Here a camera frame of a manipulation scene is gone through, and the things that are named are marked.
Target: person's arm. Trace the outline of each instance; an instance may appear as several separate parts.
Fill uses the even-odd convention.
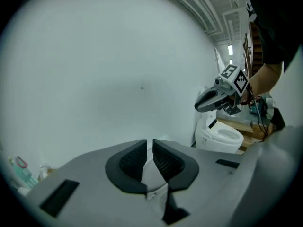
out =
[[[260,70],[250,78],[250,85],[255,96],[269,92],[279,81],[282,63],[275,65],[264,64]]]

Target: black sleeve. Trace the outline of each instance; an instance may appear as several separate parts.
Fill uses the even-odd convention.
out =
[[[256,18],[255,24],[260,34],[263,63],[269,65],[281,63],[283,61],[283,50],[277,47],[268,31],[260,25],[258,18]]]
[[[277,108],[274,108],[274,115],[270,122],[276,126],[277,130],[281,130],[285,127],[283,117]]]

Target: cable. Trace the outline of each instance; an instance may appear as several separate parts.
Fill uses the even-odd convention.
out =
[[[266,102],[265,102],[265,100],[264,100],[264,98],[260,98],[260,100],[262,100],[263,101],[263,103],[264,104],[266,104]],[[267,107],[267,109],[265,108],[265,112],[269,115],[269,117],[270,117],[270,119],[272,119],[273,118],[273,116],[271,116],[270,114],[269,114],[269,112],[268,112],[268,107]]]
[[[256,106],[256,110],[257,110],[257,113],[258,113],[259,118],[260,118],[260,120],[261,120],[261,123],[262,123],[262,125],[263,125],[263,127],[264,127],[265,133],[264,133],[264,131],[262,130],[262,128],[261,128],[261,126],[260,126],[259,118],[258,118],[258,125],[259,125],[261,131],[268,137],[269,135],[268,135],[268,133],[267,133],[267,131],[266,131],[266,129],[265,129],[263,120],[262,120],[262,118],[261,118],[260,111],[259,111],[259,107],[258,107],[258,105],[257,105],[256,99],[255,99],[255,97],[254,97],[252,91],[251,91],[251,90],[249,90],[249,91],[250,91],[250,93],[251,93],[251,95],[252,95],[252,98],[253,98],[253,100],[254,100],[254,103],[255,103],[255,106]]]

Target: white wall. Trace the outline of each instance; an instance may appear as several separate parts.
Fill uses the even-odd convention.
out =
[[[215,49],[215,52],[217,54],[217,60],[218,60],[218,68],[219,68],[219,71],[218,73],[224,71],[224,68],[225,68],[225,64],[224,64],[224,61],[222,60],[222,57],[220,55],[220,52],[218,51],[217,48],[214,48]]]
[[[302,65],[303,46],[300,45],[285,73],[281,74],[279,81],[270,90],[286,126],[303,126]]]
[[[31,0],[0,64],[0,139],[35,175],[130,140],[191,145],[194,102],[217,74],[210,39],[173,0]]]

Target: ceiling light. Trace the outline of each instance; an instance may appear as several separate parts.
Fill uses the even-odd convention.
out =
[[[229,55],[232,55],[232,45],[229,45],[227,48]]]

